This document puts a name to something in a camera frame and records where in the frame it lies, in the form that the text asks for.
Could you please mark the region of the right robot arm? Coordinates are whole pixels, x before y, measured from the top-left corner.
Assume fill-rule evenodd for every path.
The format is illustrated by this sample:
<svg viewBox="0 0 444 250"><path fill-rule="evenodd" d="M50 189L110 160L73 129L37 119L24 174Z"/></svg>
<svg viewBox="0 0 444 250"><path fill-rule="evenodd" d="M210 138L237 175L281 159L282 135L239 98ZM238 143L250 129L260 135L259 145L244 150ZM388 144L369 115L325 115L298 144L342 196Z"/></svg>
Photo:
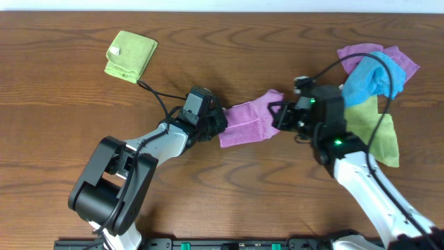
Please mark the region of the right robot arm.
<svg viewBox="0 0 444 250"><path fill-rule="evenodd" d="M353 196L385 249L443 248L443 230L400 194L367 145L346 130L342 101L276 101L268 110L274 127L311 140L316 161Z"/></svg>

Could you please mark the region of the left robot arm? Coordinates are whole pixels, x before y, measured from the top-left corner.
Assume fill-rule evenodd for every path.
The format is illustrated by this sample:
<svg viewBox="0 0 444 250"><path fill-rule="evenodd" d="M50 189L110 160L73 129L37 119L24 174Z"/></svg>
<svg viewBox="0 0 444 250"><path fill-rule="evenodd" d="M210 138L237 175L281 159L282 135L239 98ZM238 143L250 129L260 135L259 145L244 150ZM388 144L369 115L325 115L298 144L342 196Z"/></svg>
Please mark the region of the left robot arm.
<svg viewBox="0 0 444 250"><path fill-rule="evenodd" d="M74 184L69 208L92 226L102 249L138 249L142 236L135 219L156 168L227 126L220 105L185 105L137 139L103 138Z"/></svg>

